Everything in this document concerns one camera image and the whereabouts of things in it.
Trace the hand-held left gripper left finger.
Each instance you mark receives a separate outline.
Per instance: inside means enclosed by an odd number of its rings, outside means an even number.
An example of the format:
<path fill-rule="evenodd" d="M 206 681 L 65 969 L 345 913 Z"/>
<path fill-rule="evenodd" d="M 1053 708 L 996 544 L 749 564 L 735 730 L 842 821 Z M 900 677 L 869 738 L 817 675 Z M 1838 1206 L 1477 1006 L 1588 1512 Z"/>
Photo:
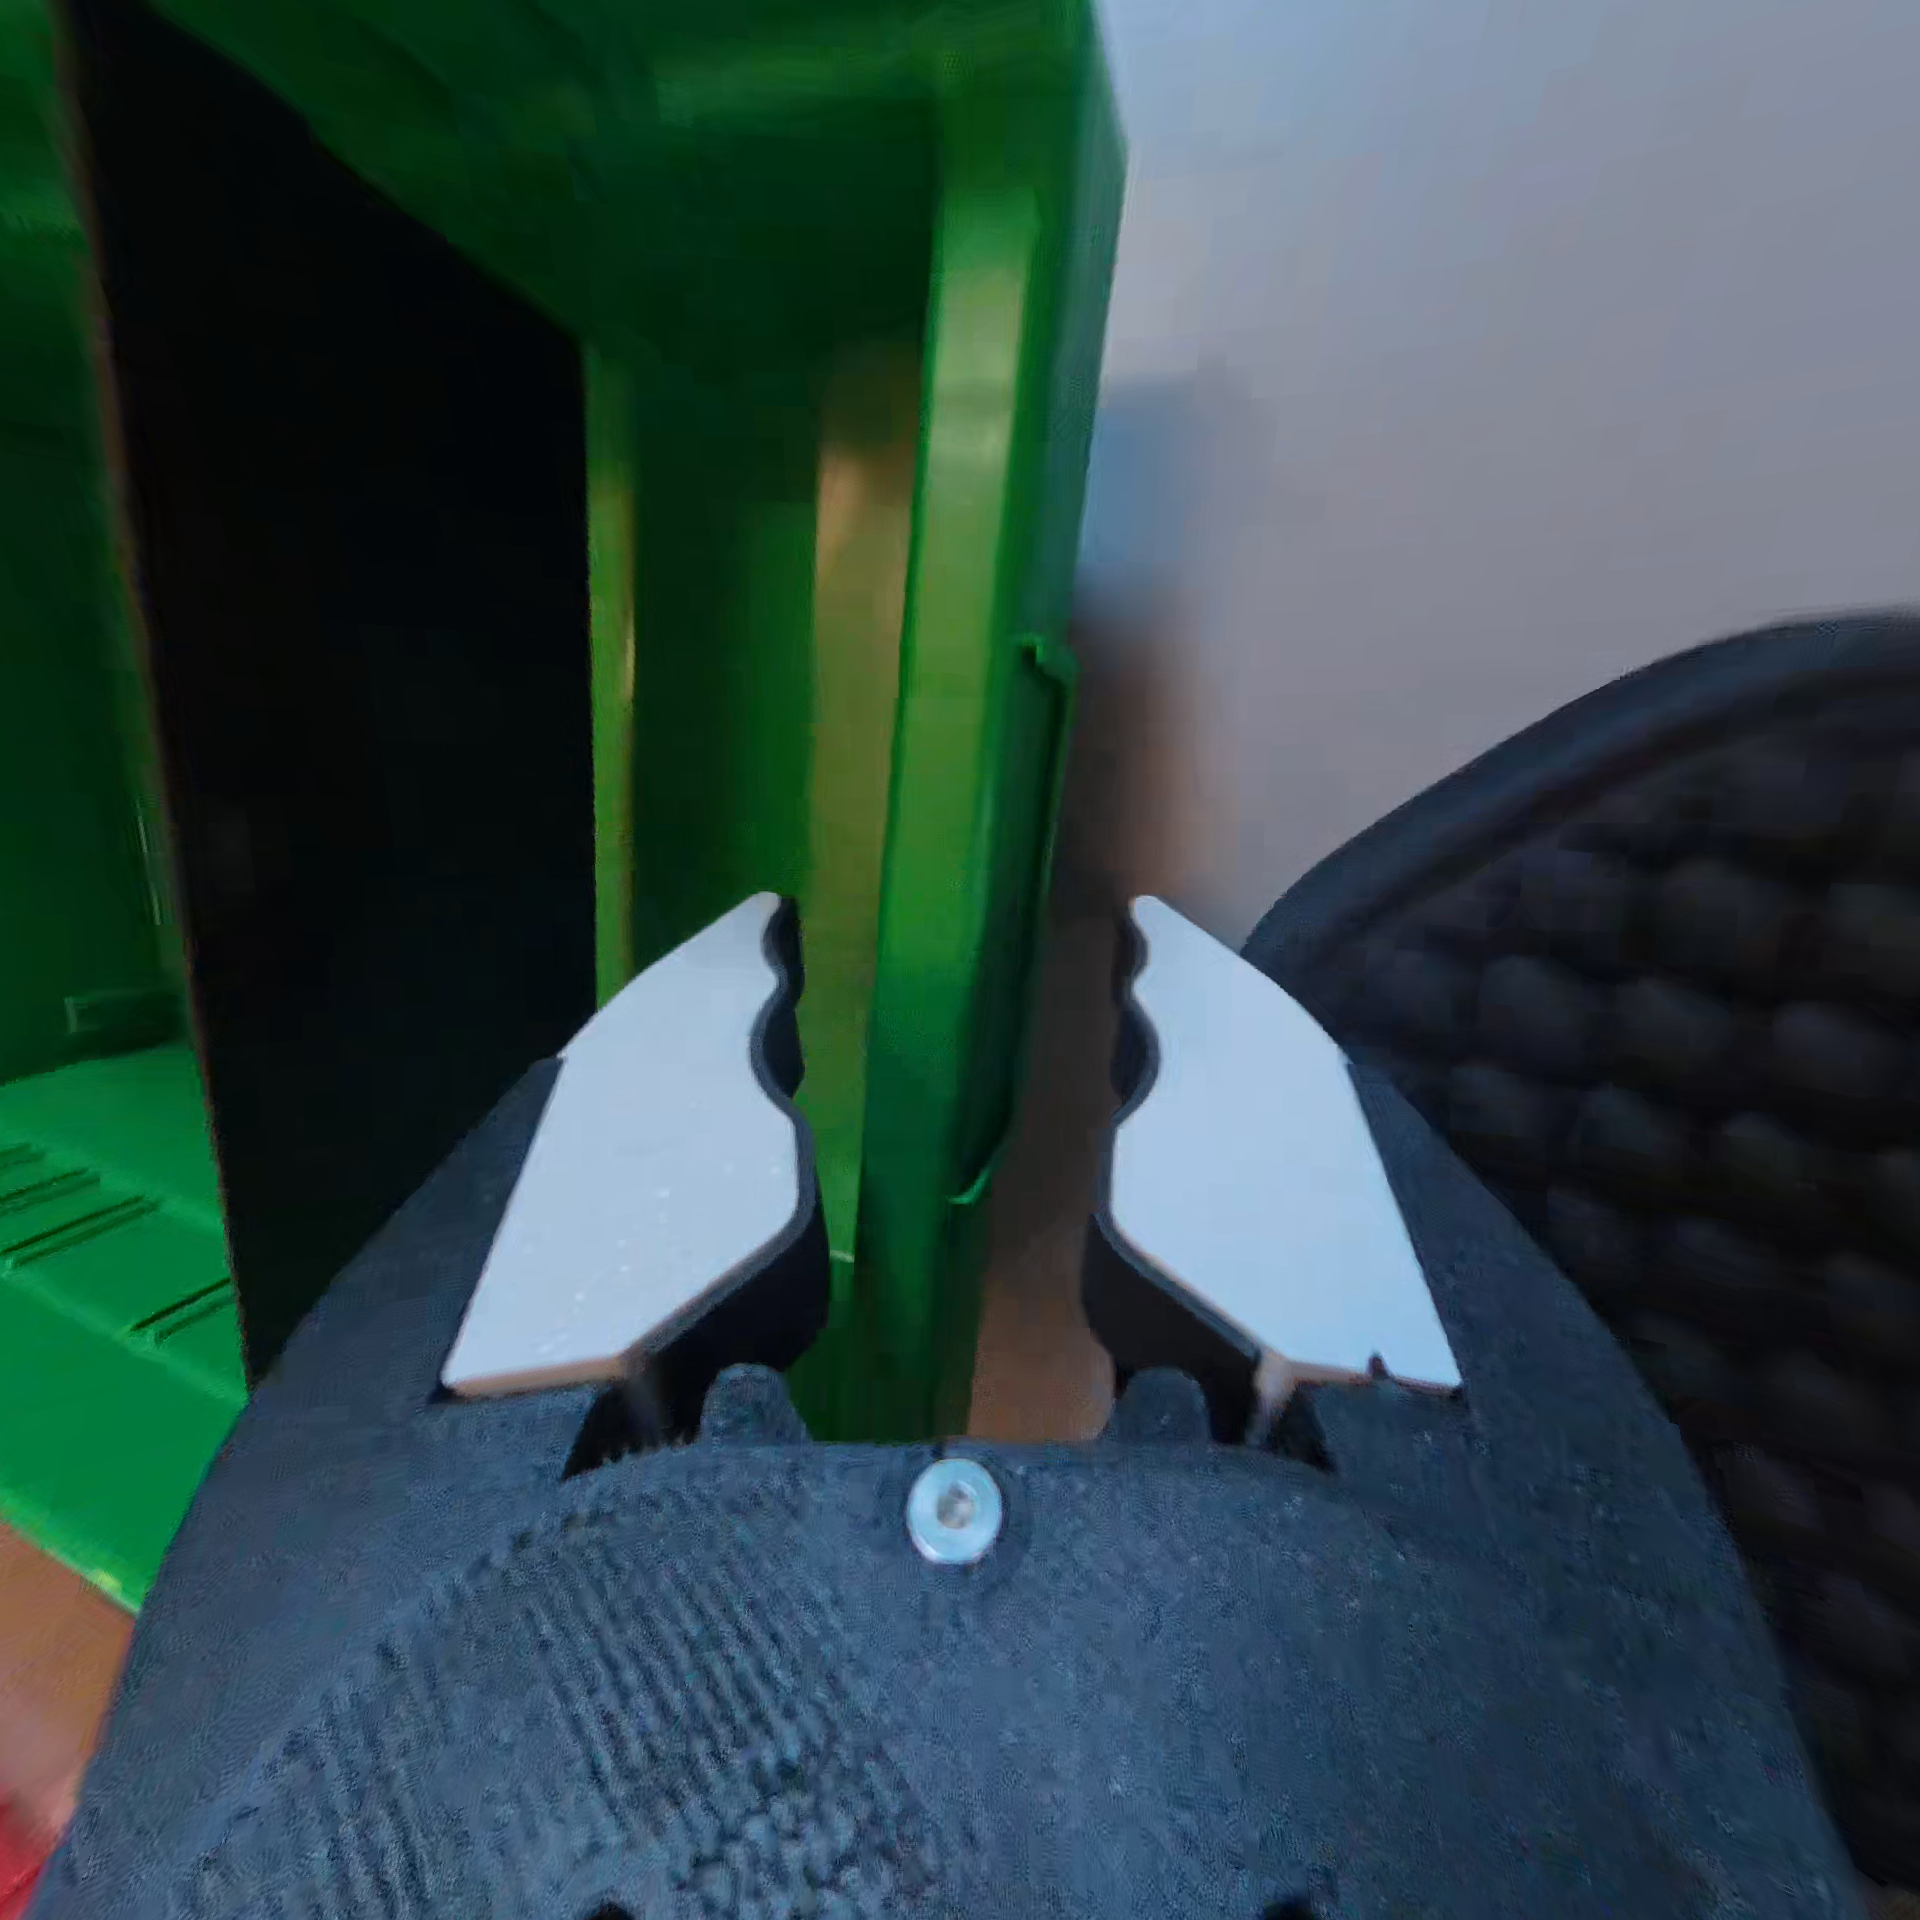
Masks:
<path fill-rule="evenodd" d="M 754 893 L 564 1045 L 444 1394 L 607 1388 L 666 1438 L 696 1429 L 727 1370 L 801 1358 L 830 1312 L 801 989 L 799 913 Z"/>

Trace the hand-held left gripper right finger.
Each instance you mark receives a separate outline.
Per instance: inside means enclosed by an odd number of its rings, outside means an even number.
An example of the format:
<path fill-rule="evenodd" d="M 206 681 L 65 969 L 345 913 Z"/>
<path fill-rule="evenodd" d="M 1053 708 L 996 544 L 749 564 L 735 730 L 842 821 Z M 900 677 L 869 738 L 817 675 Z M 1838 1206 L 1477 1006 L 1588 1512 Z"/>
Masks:
<path fill-rule="evenodd" d="M 1342 1045 L 1157 896 L 1125 908 L 1116 1003 L 1084 1309 L 1117 1388 L 1182 1377 L 1226 1446 L 1305 1386 L 1458 1394 Z"/>

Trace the black bumpy padded object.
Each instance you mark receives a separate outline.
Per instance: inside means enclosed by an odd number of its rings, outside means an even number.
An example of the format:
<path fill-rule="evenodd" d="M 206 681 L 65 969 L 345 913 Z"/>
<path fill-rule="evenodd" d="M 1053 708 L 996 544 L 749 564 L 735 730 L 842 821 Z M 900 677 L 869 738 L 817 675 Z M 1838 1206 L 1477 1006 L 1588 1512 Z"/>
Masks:
<path fill-rule="evenodd" d="M 1608 681 L 1324 858 L 1241 956 L 1633 1354 L 1866 1908 L 1914 1915 L 1914 609 Z"/>

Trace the green plastic crate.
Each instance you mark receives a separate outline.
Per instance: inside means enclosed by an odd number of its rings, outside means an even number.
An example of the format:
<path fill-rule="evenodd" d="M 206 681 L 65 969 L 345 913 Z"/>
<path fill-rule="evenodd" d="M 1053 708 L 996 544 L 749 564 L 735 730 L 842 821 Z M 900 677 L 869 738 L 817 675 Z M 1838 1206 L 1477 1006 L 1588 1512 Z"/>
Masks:
<path fill-rule="evenodd" d="M 968 1409 L 1094 5 L 5 5 L 5 1525 L 135 1614 L 536 1056 L 797 913 L 830 1438 Z"/>

